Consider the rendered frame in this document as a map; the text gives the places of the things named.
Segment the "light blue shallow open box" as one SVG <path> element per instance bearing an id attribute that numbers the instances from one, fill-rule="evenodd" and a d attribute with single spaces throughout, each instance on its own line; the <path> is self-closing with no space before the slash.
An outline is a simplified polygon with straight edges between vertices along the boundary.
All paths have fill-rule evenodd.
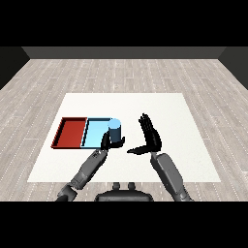
<path id="1" fill-rule="evenodd" d="M 109 130 L 109 117 L 89 117 L 81 138 L 82 149 L 101 147 L 102 137 Z"/>

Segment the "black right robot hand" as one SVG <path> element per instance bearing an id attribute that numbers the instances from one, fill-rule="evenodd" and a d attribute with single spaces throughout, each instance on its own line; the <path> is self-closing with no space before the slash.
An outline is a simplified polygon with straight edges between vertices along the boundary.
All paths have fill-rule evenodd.
<path id="1" fill-rule="evenodd" d="M 158 131 L 153 127 L 152 121 L 146 113 L 144 113 L 139 118 L 139 124 L 144 135 L 145 145 L 129 149 L 128 153 L 142 155 L 149 152 L 160 151 L 162 148 L 160 135 Z"/>

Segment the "small blue can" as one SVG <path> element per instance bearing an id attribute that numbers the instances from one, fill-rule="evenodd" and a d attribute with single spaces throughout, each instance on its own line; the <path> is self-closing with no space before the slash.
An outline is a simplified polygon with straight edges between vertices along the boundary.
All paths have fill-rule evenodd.
<path id="1" fill-rule="evenodd" d="M 121 122 L 119 119 L 112 118 L 108 122 L 108 131 L 112 142 L 121 141 Z"/>

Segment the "dark grey robot body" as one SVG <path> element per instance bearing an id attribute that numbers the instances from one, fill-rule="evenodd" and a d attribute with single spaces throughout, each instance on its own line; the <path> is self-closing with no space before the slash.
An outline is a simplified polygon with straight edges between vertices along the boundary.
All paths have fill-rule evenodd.
<path id="1" fill-rule="evenodd" d="M 112 189 L 98 194 L 95 202 L 153 202 L 150 194 L 138 191 L 134 182 L 128 183 L 127 190 L 120 189 L 120 183 L 114 182 Z"/>

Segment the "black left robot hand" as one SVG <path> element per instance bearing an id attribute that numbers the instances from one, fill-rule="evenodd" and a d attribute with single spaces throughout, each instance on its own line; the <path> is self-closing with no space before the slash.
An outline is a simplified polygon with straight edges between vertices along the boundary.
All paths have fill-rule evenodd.
<path id="1" fill-rule="evenodd" d="M 121 141 L 111 142 L 109 132 L 105 132 L 101 141 L 102 150 L 110 150 L 112 148 L 120 148 L 125 143 L 125 138 L 122 138 Z"/>

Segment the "red shallow open box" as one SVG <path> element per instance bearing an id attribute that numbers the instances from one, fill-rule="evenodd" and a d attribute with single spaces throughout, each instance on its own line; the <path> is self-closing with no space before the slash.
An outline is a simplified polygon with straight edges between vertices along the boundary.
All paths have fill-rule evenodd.
<path id="1" fill-rule="evenodd" d="M 63 117 L 51 144 L 53 149 L 80 149 L 86 117 Z"/>

